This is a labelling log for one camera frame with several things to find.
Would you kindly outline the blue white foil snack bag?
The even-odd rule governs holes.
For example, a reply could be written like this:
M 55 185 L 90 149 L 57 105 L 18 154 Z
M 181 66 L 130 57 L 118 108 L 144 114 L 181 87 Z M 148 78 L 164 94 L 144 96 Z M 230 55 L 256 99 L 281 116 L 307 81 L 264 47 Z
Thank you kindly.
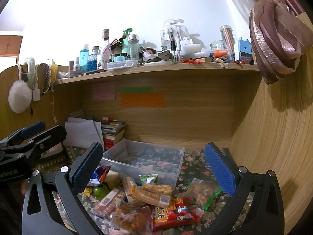
M 98 166 L 87 185 L 91 187 L 96 187 L 96 186 L 101 185 L 106 179 L 106 176 L 108 172 L 110 171 L 110 169 L 111 169 L 110 165 Z

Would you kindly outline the green round snack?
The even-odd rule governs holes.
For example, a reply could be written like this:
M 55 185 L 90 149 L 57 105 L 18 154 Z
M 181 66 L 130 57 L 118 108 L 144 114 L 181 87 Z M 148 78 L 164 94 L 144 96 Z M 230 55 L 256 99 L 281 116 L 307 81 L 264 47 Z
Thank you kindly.
M 92 196 L 100 201 L 102 200 L 105 196 L 107 196 L 109 194 L 109 189 L 108 187 L 105 185 L 105 184 L 101 184 L 101 185 L 98 185 L 96 187 L 93 187 L 92 189 Z

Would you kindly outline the clear bag of pastries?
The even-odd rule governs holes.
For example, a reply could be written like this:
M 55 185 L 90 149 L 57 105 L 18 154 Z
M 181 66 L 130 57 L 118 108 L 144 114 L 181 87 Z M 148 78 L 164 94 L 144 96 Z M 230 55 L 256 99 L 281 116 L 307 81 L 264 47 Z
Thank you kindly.
M 121 202 L 111 214 L 112 226 L 130 234 L 152 234 L 152 213 L 148 206 L 131 207 Z

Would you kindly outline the wooden shelf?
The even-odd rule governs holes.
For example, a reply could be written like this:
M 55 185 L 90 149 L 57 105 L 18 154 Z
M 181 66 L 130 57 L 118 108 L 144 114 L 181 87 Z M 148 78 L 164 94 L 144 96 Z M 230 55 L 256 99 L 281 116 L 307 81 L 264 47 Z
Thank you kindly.
M 200 64 L 180 63 L 173 65 L 139 66 L 129 69 L 115 70 L 113 72 L 106 71 L 69 79 L 58 79 L 55 84 L 62 85 L 78 82 L 112 81 L 115 79 L 135 79 L 168 75 L 240 75 L 251 73 L 259 73 L 257 66 L 247 64 L 219 64 L 213 62 Z

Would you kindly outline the clear bag with green zip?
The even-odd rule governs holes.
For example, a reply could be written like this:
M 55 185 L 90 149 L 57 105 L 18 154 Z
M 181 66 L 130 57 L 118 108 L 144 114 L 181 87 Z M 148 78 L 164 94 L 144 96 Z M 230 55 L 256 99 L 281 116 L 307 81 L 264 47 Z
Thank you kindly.
M 194 178 L 187 187 L 185 197 L 192 198 L 198 206 L 207 211 L 221 192 L 222 189 L 217 183 Z

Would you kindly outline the clear lidded container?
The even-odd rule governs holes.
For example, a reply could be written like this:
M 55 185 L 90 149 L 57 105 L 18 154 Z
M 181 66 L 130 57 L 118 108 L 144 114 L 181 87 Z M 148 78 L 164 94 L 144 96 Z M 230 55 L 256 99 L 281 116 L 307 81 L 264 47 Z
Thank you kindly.
M 107 70 L 108 71 L 123 70 L 132 67 L 137 67 L 138 65 L 139 63 L 137 60 L 114 61 L 107 63 Z

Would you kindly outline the red snack packet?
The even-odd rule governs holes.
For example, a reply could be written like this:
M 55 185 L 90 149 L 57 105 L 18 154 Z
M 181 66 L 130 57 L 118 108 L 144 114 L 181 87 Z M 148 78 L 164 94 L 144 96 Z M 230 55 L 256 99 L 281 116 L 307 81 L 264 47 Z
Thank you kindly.
M 150 206 L 153 231 L 181 227 L 200 222 L 201 218 L 189 209 L 190 204 L 190 197 L 182 197 L 173 198 L 171 208 Z

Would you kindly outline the floral dark green tablecloth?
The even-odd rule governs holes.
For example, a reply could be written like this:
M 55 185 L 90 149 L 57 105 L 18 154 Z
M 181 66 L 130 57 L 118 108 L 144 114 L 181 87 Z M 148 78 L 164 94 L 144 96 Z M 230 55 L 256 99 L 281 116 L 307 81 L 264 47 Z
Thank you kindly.
M 159 180 L 161 179 L 160 171 L 170 173 L 178 171 L 178 164 L 174 163 L 174 161 L 179 161 L 180 157 L 182 157 L 178 150 L 152 150 L 151 148 L 144 148 L 144 150 L 139 152 L 130 149 L 129 151 L 113 152 L 113 154 L 113 157 L 109 157 L 109 159 L 134 165 L 137 168 L 148 169 L 148 171 L 156 170 Z M 190 200 L 189 206 L 186 205 L 186 207 L 194 218 L 186 219 L 187 224 L 183 224 L 184 220 L 172 222 L 170 216 L 176 216 L 174 211 L 178 210 L 178 207 L 169 211 L 150 206 L 152 208 L 154 229 L 151 234 L 204 234 L 230 199 L 230 196 L 222 191 L 213 171 L 206 163 L 204 150 L 185 150 L 180 173 L 177 177 L 176 189 L 173 191 L 172 196 L 175 202 L 182 199 L 184 202 L 185 200 Z M 76 232 L 57 192 L 52 192 L 52 199 L 56 203 L 57 210 L 65 226 Z M 78 194 L 78 199 L 103 234 L 134 234 L 126 229 L 126 223 L 120 222 L 119 225 L 117 224 L 118 216 L 115 212 L 119 209 L 110 213 L 111 215 L 114 214 L 112 218 L 107 216 L 103 219 L 93 214 L 95 207 L 100 207 L 99 200 L 96 200 L 93 196 L 86 196 L 86 193 Z M 238 231 L 243 225 L 252 199 L 252 196 L 249 195 L 231 232 Z M 164 212 L 164 218 L 156 216 L 160 211 Z

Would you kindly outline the red white glue tube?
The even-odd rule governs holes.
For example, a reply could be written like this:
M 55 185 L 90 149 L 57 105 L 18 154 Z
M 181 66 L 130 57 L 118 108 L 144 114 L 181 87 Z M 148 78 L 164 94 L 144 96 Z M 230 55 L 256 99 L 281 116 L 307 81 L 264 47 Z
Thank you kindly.
M 118 121 L 118 120 L 116 120 L 116 119 L 114 119 L 114 118 L 110 118 L 110 117 L 103 117 L 103 118 L 102 118 L 102 121 L 114 122 L 114 121 Z

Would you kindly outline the white pump bottle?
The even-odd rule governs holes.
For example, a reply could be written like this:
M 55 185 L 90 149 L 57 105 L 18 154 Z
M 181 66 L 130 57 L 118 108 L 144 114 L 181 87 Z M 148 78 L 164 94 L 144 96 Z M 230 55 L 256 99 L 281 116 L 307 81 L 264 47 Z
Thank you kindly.
M 182 45 L 192 44 L 188 29 L 184 26 L 183 19 L 168 19 L 165 22 L 167 35 L 171 42 L 171 51 L 174 56 L 175 62 L 180 63 L 183 58 Z

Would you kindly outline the yellow fries snack bag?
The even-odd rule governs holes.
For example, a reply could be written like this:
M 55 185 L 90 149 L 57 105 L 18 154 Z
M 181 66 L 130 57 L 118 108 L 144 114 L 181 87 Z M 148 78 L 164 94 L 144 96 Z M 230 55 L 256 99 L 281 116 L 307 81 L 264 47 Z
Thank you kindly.
M 86 187 L 85 190 L 83 191 L 83 194 L 86 197 L 90 197 L 93 193 L 93 188 L 92 187 Z

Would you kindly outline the pink sticky note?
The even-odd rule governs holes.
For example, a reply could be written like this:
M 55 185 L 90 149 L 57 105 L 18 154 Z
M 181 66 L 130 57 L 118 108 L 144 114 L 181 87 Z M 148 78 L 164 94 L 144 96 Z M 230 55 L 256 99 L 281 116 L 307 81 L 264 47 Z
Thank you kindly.
M 92 85 L 93 100 L 115 100 L 115 83 L 97 83 Z

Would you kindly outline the white paper sheets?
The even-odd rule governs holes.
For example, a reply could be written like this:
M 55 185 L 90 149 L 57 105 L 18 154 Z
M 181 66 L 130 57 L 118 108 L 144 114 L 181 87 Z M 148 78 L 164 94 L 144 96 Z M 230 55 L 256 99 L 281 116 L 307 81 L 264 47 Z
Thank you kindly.
M 65 122 L 67 132 L 64 144 L 88 148 L 93 142 L 98 142 L 104 149 L 101 122 L 83 118 L 68 117 Z

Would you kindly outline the green sticky note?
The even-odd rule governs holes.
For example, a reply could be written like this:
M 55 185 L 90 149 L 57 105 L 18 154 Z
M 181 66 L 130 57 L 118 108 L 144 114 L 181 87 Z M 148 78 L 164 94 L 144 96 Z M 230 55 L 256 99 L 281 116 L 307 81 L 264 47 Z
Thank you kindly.
M 131 93 L 152 93 L 152 87 L 124 87 L 122 93 L 131 94 Z

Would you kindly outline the beige rice cracker block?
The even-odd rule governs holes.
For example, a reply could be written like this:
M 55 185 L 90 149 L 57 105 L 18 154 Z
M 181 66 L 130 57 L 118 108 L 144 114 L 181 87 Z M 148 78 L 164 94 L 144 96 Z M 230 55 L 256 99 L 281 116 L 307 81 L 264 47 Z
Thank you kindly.
M 106 175 L 104 182 L 107 184 L 110 190 L 118 187 L 121 183 L 120 174 L 116 171 L 110 170 Z

